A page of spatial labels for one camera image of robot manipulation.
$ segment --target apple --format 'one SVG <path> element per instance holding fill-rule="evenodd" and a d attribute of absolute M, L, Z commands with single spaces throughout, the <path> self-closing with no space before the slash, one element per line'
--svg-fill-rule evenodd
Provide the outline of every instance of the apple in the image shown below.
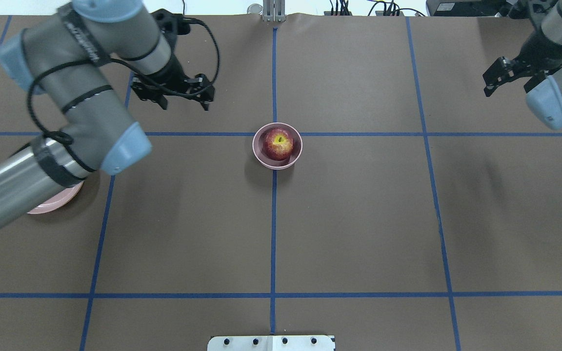
<path fill-rule="evenodd" d="M 294 149 L 294 139 L 283 128 L 270 129 L 264 136 L 263 151 L 275 161 L 290 158 L 292 149 Z"/>

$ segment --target pink plate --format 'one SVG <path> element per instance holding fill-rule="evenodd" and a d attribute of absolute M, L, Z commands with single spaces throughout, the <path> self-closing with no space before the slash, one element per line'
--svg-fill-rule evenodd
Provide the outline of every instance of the pink plate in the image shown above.
<path fill-rule="evenodd" d="M 60 207 L 64 206 L 67 202 L 71 201 L 71 199 L 74 198 L 75 195 L 77 195 L 77 193 L 80 191 L 82 187 L 82 184 L 84 184 L 84 182 L 81 182 L 72 188 L 67 188 L 64 189 L 63 191 L 60 191 L 60 193 L 56 194 L 54 197 L 43 202 L 42 204 L 34 207 L 34 209 L 29 211 L 28 213 L 43 214 L 59 209 Z"/>

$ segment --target cable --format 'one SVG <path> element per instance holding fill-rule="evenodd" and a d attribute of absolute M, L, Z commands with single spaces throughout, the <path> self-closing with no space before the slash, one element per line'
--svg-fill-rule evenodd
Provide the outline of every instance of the cable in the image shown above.
<path fill-rule="evenodd" d="M 179 97 L 182 97 L 182 98 L 185 98 L 185 97 L 186 98 L 190 98 L 190 97 L 193 98 L 194 96 L 200 95 L 201 93 L 203 93 L 203 91 L 206 91 L 207 89 L 209 89 L 212 86 L 212 84 L 214 84 L 214 82 L 216 82 L 216 78 L 218 78 L 218 73 L 221 69 L 221 50 L 218 47 L 218 42 L 216 42 L 216 37 L 214 37 L 214 34 L 212 33 L 212 30 L 209 28 L 209 26 L 207 26 L 207 24 L 205 24 L 205 22 L 203 22 L 202 20 L 197 19 L 197 18 L 184 17 L 184 19 L 189 20 L 190 23 L 192 23 L 192 24 L 198 24 L 199 26 L 203 26 L 207 30 L 207 33 L 209 33 L 210 38 L 212 38 L 212 42 L 214 43 L 214 47 L 216 48 L 216 73 L 214 73 L 214 77 L 212 78 L 212 80 L 210 80 L 210 84 L 208 84 L 207 86 L 204 86 L 203 88 L 199 89 L 198 91 L 196 91 L 194 93 L 189 93 L 189 94 L 179 93 L 178 91 L 172 91 L 170 89 L 167 89 L 166 87 L 163 87 L 158 82 L 155 82 L 151 78 L 148 78 L 147 75 L 142 73 L 138 68 L 132 66 L 128 62 L 125 62 L 123 60 L 119 60 L 118 58 L 112 58 L 111 61 L 115 62 L 115 63 L 118 63 L 118 64 L 122 64 L 123 66 L 131 69 L 134 73 L 136 73 L 140 77 L 142 77 L 147 83 L 149 83 L 150 85 L 158 88 L 165 95 L 179 96 Z M 27 111 L 29 113 L 29 117 L 31 118 L 32 122 L 36 125 L 36 127 L 38 127 L 38 129 L 40 129 L 40 131 L 42 132 L 42 135 L 44 137 L 51 138 L 51 139 L 55 140 L 56 142 L 58 142 L 62 145 L 65 145 L 65 146 L 71 145 L 73 143 L 73 138 L 69 134 L 64 133 L 63 131 L 50 131 L 49 129 L 47 129 L 40 122 L 40 120 L 38 120 L 38 117 L 36 116 L 36 112 L 34 111 L 34 104 L 33 104 L 32 98 L 34 96 L 34 90 L 36 89 L 36 86 L 38 85 L 38 83 L 40 83 L 41 80 L 43 80 L 43 78 L 45 78 L 49 74 L 55 73 L 57 71 L 61 71 L 62 69 L 65 69 L 65 68 L 68 68 L 68 67 L 74 67 L 74 66 L 81 66 L 83 64 L 92 64 L 92 62 L 90 60 L 87 60 L 87 59 L 86 60 L 78 60 L 78 61 L 72 61 L 72 62 L 59 64 L 59 65 L 57 65 L 57 66 L 55 66 L 51 69 L 47 69 L 47 71 L 44 71 L 43 73 L 39 74 L 38 77 L 34 78 L 34 80 L 32 81 L 32 84 L 29 86 L 29 89 L 27 89 L 27 98 L 25 100 L 25 103 L 27 105 Z"/>
<path fill-rule="evenodd" d="M 415 13 L 419 14 L 421 17 L 426 17 L 426 15 L 424 15 L 424 13 L 421 13 L 420 11 L 418 11 L 417 9 L 410 9 L 409 7 L 404 7 L 404 8 L 399 8 L 398 10 L 394 10 L 394 12 L 397 12 L 397 16 L 400 16 L 400 11 L 402 10 L 411 10 L 411 11 L 415 11 Z"/>
<path fill-rule="evenodd" d="M 390 11 L 392 11 L 392 7 L 394 11 L 396 11 L 396 7 L 398 7 L 398 5 L 395 2 L 375 1 L 374 4 L 372 5 L 372 8 L 370 8 L 370 12 L 368 13 L 368 16 L 372 14 L 372 10 L 378 4 L 383 4 L 383 16 L 385 16 L 386 13 L 390 13 Z"/>
<path fill-rule="evenodd" d="M 45 78 L 49 74 L 55 73 L 57 71 L 60 71 L 68 67 L 80 66 L 83 64 L 92 64 L 92 62 L 90 60 L 79 60 L 79 61 L 59 64 L 56 67 L 47 69 L 47 71 L 44 71 L 43 73 L 38 75 L 38 77 L 36 77 L 32 81 L 32 84 L 29 86 L 29 89 L 27 89 L 27 100 L 25 100 L 25 102 L 27 104 L 27 111 L 29 112 L 29 117 L 32 119 L 32 122 L 36 125 L 36 127 L 38 127 L 38 129 L 40 129 L 44 137 L 52 138 L 53 140 L 59 142 L 62 145 L 71 145 L 73 143 L 73 138 L 69 134 L 64 133 L 62 131 L 49 131 L 49 129 L 45 128 L 45 126 L 38 120 L 38 117 L 36 117 L 36 113 L 34 112 L 34 106 L 32 103 L 34 89 L 36 89 L 38 82 L 40 82 L 43 78 Z"/>

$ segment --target white mounting plate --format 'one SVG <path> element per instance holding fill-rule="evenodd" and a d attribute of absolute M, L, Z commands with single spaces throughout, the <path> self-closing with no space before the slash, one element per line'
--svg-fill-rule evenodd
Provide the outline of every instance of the white mounting plate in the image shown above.
<path fill-rule="evenodd" d="M 335 351 L 335 337 L 328 335 L 267 335 L 213 337 L 207 351 Z"/>

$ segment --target light blue joint cap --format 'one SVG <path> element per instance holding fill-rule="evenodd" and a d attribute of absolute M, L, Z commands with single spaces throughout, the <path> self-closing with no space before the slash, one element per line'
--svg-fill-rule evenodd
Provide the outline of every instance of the light blue joint cap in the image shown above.
<path fill-rule="evenodd" d="M 107 156 L 103 159 L 101 169 L 110 176 L 121 173 L 123 169 L 135 164 L 151 152 L 151 142 L 135 122 L 119 137 Z"/>
<path fill-rule="evenodd" d="M 143 8 L 142 0 L 72 0 L 72 3 L 78 14 L 102 23 L 123 22 Z"/>
<path fill-rule="evenodd" d="M 553 76 L 526 94 L 526 104 L 549 129 L 562 128 L 562 94 Z"/>
<path fill-rule="evenodd" d="M 29 71 L 25 55 L 23 54 L 23 32 L 6 40 L 0 47 L 0 65 L 4 67 L 7 75 L 23 90 L 27 91 L 32 85 L 34 77 Z M 34 95 L 44 94 L 40 86 L 34 88 Z"/>

